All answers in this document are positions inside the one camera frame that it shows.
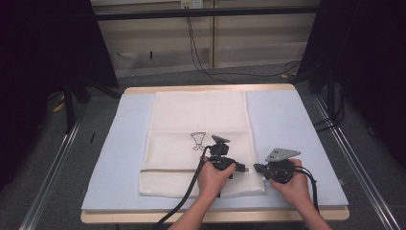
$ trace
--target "white towel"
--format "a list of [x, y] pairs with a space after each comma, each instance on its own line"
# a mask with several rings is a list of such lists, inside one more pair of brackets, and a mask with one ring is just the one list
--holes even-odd
[[[227, 157], [249, 168], [235, 172], [222, 197], [252, 196], [265, 192], [243, 91], [159, 92], [156, 94], [147, 135], [139, 192], [143, 196], [182, 197], [192, 180], [212, 135], [231, 142]], [[191, 196], [198, 195], [194, 186]]]

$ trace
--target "wrist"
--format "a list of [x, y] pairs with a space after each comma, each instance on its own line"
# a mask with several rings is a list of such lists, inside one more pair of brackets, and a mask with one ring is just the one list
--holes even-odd
[[216, 199], [216, 196], [214, 195], [205, 195], [205, 194], [199, 194], [196, 200], [202, 203], [207, 203], [209, 205], [212, 205]]
[[310, 199], [297, 202], [294, 207], [302, 217], [304, 214], [317, 213], [317, 210]]
[[309, 210], [314, 208], [311, 199], [298, 199], [292, 202], [292, 205], [298, 210]]

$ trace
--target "human hand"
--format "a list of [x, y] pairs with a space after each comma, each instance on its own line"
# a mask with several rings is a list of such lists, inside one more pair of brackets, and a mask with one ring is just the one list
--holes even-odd
[[[299, 159], [290, 159], [295, 166], [302, 166], [302, 161]], [[311, 204], [310, 195], [307, 186], [307, 177], [303, 173], [294, 172], [293, 177], [286, 184], [278, 183], [272, 179], [269, 180], [271, 186], [280, 192], [283, 198], [298, 208], [301, 205]]]
[[221, 189], [225, 185], [228, 177], [236, 171], [236, 164], [231, 164], [224, 171], [219, 171], [214, 167], [208, 158], [203, 159], [206, 163], [197, 178], [199, 186], [199, 197], [206, 197], [214, 201]]

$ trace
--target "black cable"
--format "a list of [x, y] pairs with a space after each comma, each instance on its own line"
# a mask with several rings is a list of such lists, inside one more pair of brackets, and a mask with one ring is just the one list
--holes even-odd
[[345, 98], [344, 90], [343, 90], [342, 87], [340, 87], [340, 101], [338, 103], [337, 111], [335, 112], [335, 117], [338, 118], [338, 119], [336, 119], [334, 121], [334, 120], [332, 120], [331, 118], [328, 117], [328, 118], [325, 118], [324, 120], [322, 120], [320, 122], [314, 123], [313, 124], [314, 126], [321, 125], [321, 124], [323, 124], [325, 122], [332, 123], [331, 125], [328, 125], [326, 127], [317, 129], [316, 130], [317, 132], [321, 132], [321, 131], [331, 129], [333, 127], [337, 127], [338, 125], [340, 125], [343, 122], [345, 114], [346, 114], [346, 109], [344, 107], [344, 98]]
[[313, 178], [313, 175], [311, 174], [311, 172], [308, 169], [306, 169], [305, 167], [295, 166], [295, 168], [297, 169], [297, 170], [295, 170], [296, 173], [303, 173], [303, 174], [307, 175], [307, 177], [310, 179], [311, 187], [312, 187], [312, 191], [313, 191], [313, 205], [314, 205], [314, 208], [317, 210], [317, 212], [320, 213], [319, 202], [317, 200], [317, 186], [316, 186], [317, 181]]
[[[192, 22], [191, 19], [189, 17], [187, 17], [188, 20], [188, 26], [189, 26], [189, 37], [190, 37], [190, 41], [191, 41], [191, 52], [192, 52], [192, 61], [193, 61], [193, 65], [194, 67], [202, 74], [207, 75], [209, 78], [212, 78], [214, 80], [218, 80], [218, 81], [224, 81], [227, 83], [231, 83], [231, 84], [235, 84], [234, 82], [230, 82], [227, 80], [222, 80], [222, 79], [217, 79], [213, 76], [215, 75], [242, 75], [242, 76], [252, 76], [252, 77], [260, 77], [260, 78], [270, 78], [270, 77], [276, 77], [285, 73], [288, 73], [289, 70], [293, 69], [294, 67], [296, 67], [299, 63], [301, 63], [300, 60], [294, 60], [294, 61], [289, 61], [284, 65], [284, 71], [277, 73], [277, 74], [272, 74], [272, 75], [258, 75], [258, 74], [248, 74], [248, 73], [235, 73], [235, 72], [222, 72], [222, 73], [209, 73], [207, 72], [200, 61], [199, 55], [197, 53], [197, 49], [196, 49], [196, 43], [194, 41], [194, 35], [193, 35], [193, 28], [192, 28]], [[196, 54], [200, 69], [197, 67], [197, 64], [194, 61], [194, 54], [193, 54], [193, 48], [194, 48], [194, 52]], [[294, 63], [296, 62], [294, 65], [292, 65], [291, 67], [287, 68], [287, 65], [289, 65], [290, 63]]]
[[[189, 39], [190, 39], [190, 42], [191, 42], [191, 53], [192, 53], [192, 61], [193, 61], [194, 67], [195, 67], [200, 73], [206, 75], [207, 77], [209, 77], [209, 78], [211, 78], [211, 79], [213, 79], [213, 80], [223, 81], [223, 82], [230, 83], [230, 84], [235, 84], [234, 82], [230, 82], [230, 81], [228, 81], [228, 80], [222, 80], [222, 79], [215, 78], [215, 77], [213, 77], [211, 74], [209, 74], [209, 73], [206, 72], [206, 70], [203, 68], [202, 63], [201, 63], [201, 61], [200, 61], [199, 54], [197, 53], [196, 43], [194, 42], [194, 35], [193, 35], [193, 28], [192, 28], [191, 19], [190, 19], [189, 17], [187, 17], [187, 20], [188, 20], [188, 26], [189, 26]], [[198, 60], [198, 63], [199, 63], [199, 65], [200, 65], [200, 68], [201, 68], [201, 69], [199, 69], [199, 68], [197, 67], [197, 65], [196, 65], [196, 63], [195, 63], [195, 61], [194, 61], [193, 47], [194, 47], [194, 52], [195, 52], [195, 54], [196, 54], [196, 57], [197, 57], [197, 60]]]
[[159, 227], [167, 220], [169, 219], [171, 216], [173, 216], [173, 214], [175, 214], [177, 211], [179, 211], [179, 209], [185, 204], [186, 200], [189, 198], [189, 196], [191, 195], [192, 189], [194, 184], [196, 183], [197, 177], [200, 174], [201, 169], [203, 168], [204, 164], [206, 163], [206, 161], [204, 160], [204, 156], [206, 154], [206, 150], [209, 149], [210, 146], [207, 146], [206, 148], [204, 148], [202, 156], [200, 157], [199, 160], [199, 165], [197, 166], [196, 172], [194, 172], [191, 184], [189, 185], [188, 190], [186, 191], [185, 195], [183, 196], [182, 200], [179, 202], [178, 205], [176, 205], [176, 207], [174, 207], [169, 213], [167, 213], [164, 217], [162, 217], [154, 226], [153, 229], [157, 230], [159, 229]]

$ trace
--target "floor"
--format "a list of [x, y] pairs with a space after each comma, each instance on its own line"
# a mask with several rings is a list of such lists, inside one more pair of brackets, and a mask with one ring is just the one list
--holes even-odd
[[[122, 92], [129, 86], [224, 84], [224, 83], [279, 83], [287, 79], [255, 77], [252, 74], [272, 75], [284, 72], [285, 65], [262, 65], [228, 68], [225, 75], [204, 75], [198, 71], [175, 72], [120, 78]], [[236, 75], [230, 72], [248, 73]], [[320, 105], [307, 90], [307, 82], [296, 85], [310, 119], [316, 123], [324, 119]], [[89, 89], [92, 100], [89, 104], [75, 103], [80, 123], [75, 139], [62, 146], [66, 117], [64, 107], [59, 112], [48, 112], [36, 136], [32, 151], [22, 162], [13, 181], [0, 192], [0, 229], [150, 229], [151, 225], [89, 225], [80, 221], [80, 205], [93, 168], [114, 119], [119, 100]], [[49, 101], [52, 108], [60, 96]], [[335, 229], [401, 229], [406, 226], [406, 171], [394, 161], [384, 143], [369, 133], [368, 122], [345, 100], [346, 116], [337, 127], [344, 134], [347, 144], [337, 143], [334, 129], [319, 131], [319, 137], [337, 177], [343, 180], [343, 190], [350, 202], [350, 218], [331, 222]], [[345, 153], [344, 149], [355, 152]], [[61, 149], [66, 154], [58, 157]], [[50, 173], [55, 161], [59, 170]], [[49, 175], [54, 184], [43, 198], [44, 202], [33, 210], [38, 192], [44, 187]], [[391, 217], [389, 223], [382, 220]], [[206, 224], [202, 229], [301, 229], [300, 223], [251, 223], [251, 224]]]

